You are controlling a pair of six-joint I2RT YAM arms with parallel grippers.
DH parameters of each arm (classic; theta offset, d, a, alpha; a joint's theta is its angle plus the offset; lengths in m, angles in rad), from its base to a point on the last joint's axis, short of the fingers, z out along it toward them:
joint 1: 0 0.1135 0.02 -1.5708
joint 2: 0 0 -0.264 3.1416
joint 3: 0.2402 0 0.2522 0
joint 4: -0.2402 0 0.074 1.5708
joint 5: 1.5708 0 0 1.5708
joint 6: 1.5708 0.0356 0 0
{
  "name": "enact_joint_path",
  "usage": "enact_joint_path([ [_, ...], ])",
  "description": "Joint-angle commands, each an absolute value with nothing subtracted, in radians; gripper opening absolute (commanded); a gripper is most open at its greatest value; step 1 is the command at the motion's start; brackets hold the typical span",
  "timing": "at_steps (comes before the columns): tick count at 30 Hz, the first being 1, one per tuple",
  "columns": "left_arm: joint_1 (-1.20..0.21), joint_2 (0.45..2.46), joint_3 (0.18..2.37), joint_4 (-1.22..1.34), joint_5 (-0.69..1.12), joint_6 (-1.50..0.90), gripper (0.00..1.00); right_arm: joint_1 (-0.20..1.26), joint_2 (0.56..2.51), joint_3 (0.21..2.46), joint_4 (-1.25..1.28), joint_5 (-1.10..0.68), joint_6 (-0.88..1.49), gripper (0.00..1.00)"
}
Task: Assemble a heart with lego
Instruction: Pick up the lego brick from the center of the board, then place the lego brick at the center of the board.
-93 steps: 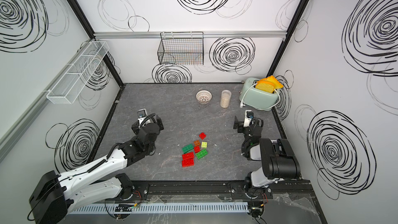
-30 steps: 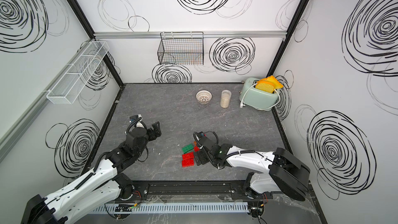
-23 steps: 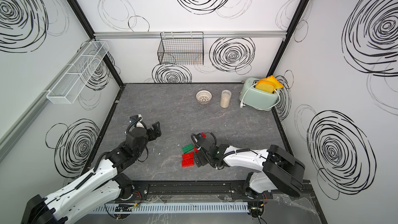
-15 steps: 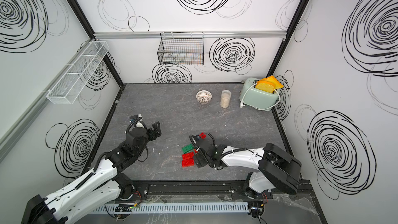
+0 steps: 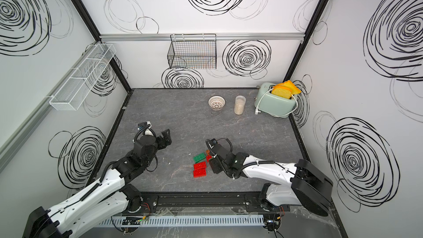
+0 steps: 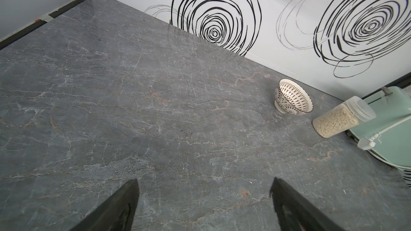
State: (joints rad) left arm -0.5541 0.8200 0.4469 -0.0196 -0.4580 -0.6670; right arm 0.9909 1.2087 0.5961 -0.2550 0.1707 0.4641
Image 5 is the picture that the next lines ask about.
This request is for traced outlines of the green lego brick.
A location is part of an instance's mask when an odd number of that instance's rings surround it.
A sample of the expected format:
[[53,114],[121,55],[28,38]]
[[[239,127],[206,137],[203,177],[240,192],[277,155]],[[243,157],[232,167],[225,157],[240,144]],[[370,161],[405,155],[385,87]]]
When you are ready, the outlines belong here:
[[200,153],[198,155],[195,155],[193,157],[193,161],[195,162],[195,164],[203,162],[204,160],[206,160],[207,156],[205,153]]

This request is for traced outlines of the red long lego brick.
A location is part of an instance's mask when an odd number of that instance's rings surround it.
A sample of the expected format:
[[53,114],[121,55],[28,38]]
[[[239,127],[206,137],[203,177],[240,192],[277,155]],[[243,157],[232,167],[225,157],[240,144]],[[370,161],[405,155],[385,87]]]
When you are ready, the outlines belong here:
[[194,170],[200,170],[200,169],[206,169],[207,168],[207,162],[199,162],[193,165]]

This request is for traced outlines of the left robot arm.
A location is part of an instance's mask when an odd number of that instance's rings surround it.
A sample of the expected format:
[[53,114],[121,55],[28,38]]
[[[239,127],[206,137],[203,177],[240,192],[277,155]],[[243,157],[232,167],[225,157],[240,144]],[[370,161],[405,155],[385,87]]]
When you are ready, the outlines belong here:
[[74,196],[49,209],[33,210],[27,220],[25,238],[79,238],[114,215],[138,213],[148,204],[131,181],[156,162],[157,152],[172,144],[170,130],[156,135],[150,122],[143,122],[133,139],[133,149],[108,163],[99,179]]

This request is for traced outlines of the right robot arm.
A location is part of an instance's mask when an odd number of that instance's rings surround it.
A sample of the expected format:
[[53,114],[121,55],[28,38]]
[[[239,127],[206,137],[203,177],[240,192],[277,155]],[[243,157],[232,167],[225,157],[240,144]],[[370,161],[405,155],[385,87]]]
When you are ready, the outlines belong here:
[[207,139],[213,173],[224,172],[233,180],[255,178],[266,180],[259,195],[262,208],[273,210],[281,206],[303,206],[309,212],[327,217],[332,200],[332,180],[310,161],[280,163],[226,149],[217,139]]

